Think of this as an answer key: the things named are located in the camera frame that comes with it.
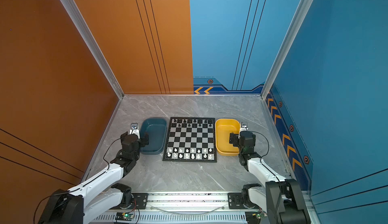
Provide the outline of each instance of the orange wall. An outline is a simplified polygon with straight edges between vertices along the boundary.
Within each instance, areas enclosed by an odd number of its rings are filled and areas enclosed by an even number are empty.
[[[193,93],[189,0],[75,0],[124,93]]]
[[[0,216],[25,223],[80,183],[118,98],[59,0],[0,0],[0,18]]]

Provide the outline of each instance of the chessboard border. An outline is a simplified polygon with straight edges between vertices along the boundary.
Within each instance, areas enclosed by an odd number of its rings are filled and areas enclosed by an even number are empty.
[[[170,130],[171,130],[171,124],[172,119],[201,119],[201,120],[213,120],[213,143],[214,143],[214,160],[206,160],[206,159],[166,159],[166,153],[167,153],[167,145],[168,145],[168,138],[170,136]],[[216,149],[216,119],[215,118],[209,118],[209,117],[170,117],[170,123],[168,124],[168,131],[166,135],[166,141],[164,143],[164,150],[163,150],[163,158],[162,161],[169,161],[169,162],[201,162],[201,163],[216,163],[217,162],[217,149]]]

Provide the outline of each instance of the gray marble table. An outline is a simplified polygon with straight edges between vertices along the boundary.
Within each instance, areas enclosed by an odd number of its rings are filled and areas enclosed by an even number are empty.
[[[258,96],[125,96],[114,117],[103,145],[96,153],[88,177],[106,166],[102,159],[113,140],[137,122],[139,128],[150,117],[232,118],[248,123],[249,130],[264,134],[269,140],[269,153],[263,159],[279,174],[285,172],[279,150],[270,138],[268,126],[259,106]],[[255,151],[264,155],[267,142],[256,136]],[[121,149],[119,141],[109,149],[106,159],[114,159]],[[238,157],[217,154],[217,163],[168,162],[162,154],[140,155],[133,170],[120,183],[133,191],[240,191],[244,184],[258,183],[253,174],[240,165]]]

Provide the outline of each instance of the yellow plastic tray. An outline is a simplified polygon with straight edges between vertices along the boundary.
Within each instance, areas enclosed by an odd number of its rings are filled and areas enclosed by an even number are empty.
[[[240,122],[235,119],[219,119],[216,121],[216,148],[223,156],[237,156],[239,148],[229,143],[230,133],[239,134]]]

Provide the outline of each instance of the blue tray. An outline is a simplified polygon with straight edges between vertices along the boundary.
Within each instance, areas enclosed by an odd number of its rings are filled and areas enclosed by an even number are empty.
[[[157,155],[163,151],[166,141],[167,121],[163,118],[149,118],[145,120],[140,129],[140,137],[148,133],[149,144],[140,149],[142,154]]]

